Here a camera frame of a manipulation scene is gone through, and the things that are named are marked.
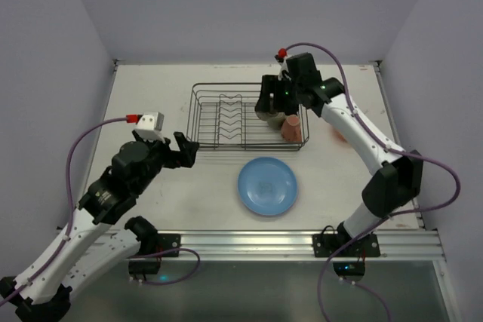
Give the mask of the pink cup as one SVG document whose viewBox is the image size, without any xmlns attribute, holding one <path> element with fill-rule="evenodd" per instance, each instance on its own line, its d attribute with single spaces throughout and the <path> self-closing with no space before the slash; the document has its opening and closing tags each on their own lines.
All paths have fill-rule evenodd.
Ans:
<svg viewBox="0 0 483 322">
<path fill-rule="evenodd" d="M 289 115 L 285 119 L 281 127 L 281 136 L 288 143 L 302 142 L 300 119 L 297 115 Z"/>
</svg>

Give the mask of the orange white bowl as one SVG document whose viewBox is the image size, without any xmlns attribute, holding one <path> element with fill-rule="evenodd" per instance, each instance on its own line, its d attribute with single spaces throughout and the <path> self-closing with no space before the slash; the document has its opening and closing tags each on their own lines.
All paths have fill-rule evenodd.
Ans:
<svg viewBox="0 0 483 322">
<path fill-rule="evenodd" d="M 332 128 L 332 134 L 338 142 L 347 143 L 346 138 L 334 127 Z"/>
</svg>

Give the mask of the blue plate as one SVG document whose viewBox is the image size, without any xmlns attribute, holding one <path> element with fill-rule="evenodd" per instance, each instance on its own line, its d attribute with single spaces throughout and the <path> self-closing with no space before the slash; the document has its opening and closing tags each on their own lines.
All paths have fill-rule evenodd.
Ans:
<svg viewBox="0 0 483 322">
<path fill-rule="evenodd" d="M 288 212 L 298 196 L 295 173 L 285 162 L 272 157 L 255 158 L 244 165 L 236 186 L 243 205 L 259 216 Z"/>
</svg>

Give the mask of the speckled grey cup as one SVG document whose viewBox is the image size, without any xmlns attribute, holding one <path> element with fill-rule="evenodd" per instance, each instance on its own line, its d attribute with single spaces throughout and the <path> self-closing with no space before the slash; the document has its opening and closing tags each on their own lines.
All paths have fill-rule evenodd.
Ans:
<svg viewBox="0 0 483 322">
<path fill-rule="evenodd" d="M 255 108 L 255 113 L 261 121 L 268 121 L 269 119 L 274 118 L 278 114 L 277 111 L 275 111 L 272 107 L 269 107 L 267 110 Z"/>
</svg>

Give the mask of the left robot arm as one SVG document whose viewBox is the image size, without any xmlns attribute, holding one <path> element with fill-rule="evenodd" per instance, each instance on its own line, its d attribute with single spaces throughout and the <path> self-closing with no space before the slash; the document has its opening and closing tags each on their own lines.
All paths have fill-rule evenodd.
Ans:
<svg viewBox="0 0 483 322">
<path fill-rule="evenodd" d="M 137 202 L 147 186 L 164 168 L 192 167 L 199 144 L 181 132 L 170 140 L 144 140 L 139 135 L 125 143 L 111 164 L 94 181 L 74 208 L 66 227 L 27 270 L 1 280 L 1 295 L 12 303 L 21 321 L 59 321 L 71 307 L 74 296 L 125 258 L 153 258 L 154 266 L 134 262 L 132 275 L 157 271 L 160 258 L 176 254 L 164 250 L 156 228 L 142 216 L 130 218 L 123 230 L 94 252 L 89 248 Z"/>
</svg>

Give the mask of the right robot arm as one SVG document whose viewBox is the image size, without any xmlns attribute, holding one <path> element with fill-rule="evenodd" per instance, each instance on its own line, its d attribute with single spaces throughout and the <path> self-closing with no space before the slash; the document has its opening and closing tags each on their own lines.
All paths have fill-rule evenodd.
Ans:
<svg viewBox="0 0 483 322">
<path fill-rule="evenodd" d="M 254 107 L 257 117 L 270 122 L 286 118 L 299 107 L 311 110 L 332 126 L 356 151 L 371 179 L 361 192 L 362 203 L 337 226 L 337 247 L 359 239 L 364 230 L 417 197 L 423 161 L 379 130 L 354 103 L 345 77 L 323 79 L 310 53 L 290 56 L 282 48 L 275 55 L 280 71 L 264 75 Z"/>
</svg>

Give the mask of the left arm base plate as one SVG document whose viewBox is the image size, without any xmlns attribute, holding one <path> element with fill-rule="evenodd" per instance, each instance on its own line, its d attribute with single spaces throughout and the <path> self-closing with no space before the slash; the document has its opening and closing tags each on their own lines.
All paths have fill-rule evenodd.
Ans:
<svg viewBox="0 0 483 322">
<path fill-rule="evenodd" d="M 139 251 L 135 254 L 138 256 L 146 256 L 155 253 L 169 251 L 160 258 L 171 257 L 175 258 L 179 256 L 179 251 L 177 248 L 181 246 L 181 236 L 174 233 L 154 233 L 144 237 L 141 240 L 141 245 Z"/>
</svg>

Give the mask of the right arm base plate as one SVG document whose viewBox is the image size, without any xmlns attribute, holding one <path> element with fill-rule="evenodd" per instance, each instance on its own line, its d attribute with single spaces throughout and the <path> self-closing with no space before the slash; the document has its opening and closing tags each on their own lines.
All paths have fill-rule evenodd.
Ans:
<svg viewBox="0 0 483 322">
<path fill-rule="evenodd" d="M 336 250 L 349 242 L 351 237 L 340 223 L 336 228 L 327 225 L 321 232 L 312 236 L 312 248 L 316 258 L 329 257 Z M 380 257 L 377 236 L 369 234 L 352 242 L 341 250 L 336 257 Z"/>
</svg>

